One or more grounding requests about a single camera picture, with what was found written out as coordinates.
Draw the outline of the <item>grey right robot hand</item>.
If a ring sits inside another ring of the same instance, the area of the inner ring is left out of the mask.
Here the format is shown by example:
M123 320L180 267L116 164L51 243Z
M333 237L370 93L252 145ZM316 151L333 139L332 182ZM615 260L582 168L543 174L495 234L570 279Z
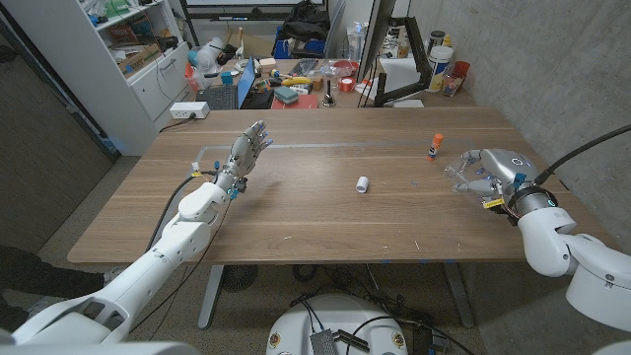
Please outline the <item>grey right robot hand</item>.
M505 149L469 150L445 167L446 177L455 182L453 192L473 193L485 201L508 201L537 174L528 157Z

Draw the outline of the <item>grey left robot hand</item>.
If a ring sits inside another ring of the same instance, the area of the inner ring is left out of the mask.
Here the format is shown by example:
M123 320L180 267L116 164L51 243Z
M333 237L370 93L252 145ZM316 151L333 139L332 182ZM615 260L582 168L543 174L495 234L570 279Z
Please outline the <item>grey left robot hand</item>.
M273 142L267 139L265 128L264 120L256 121L234 141L222 170L216 175L216 185L228 190L253 170L260 153Z

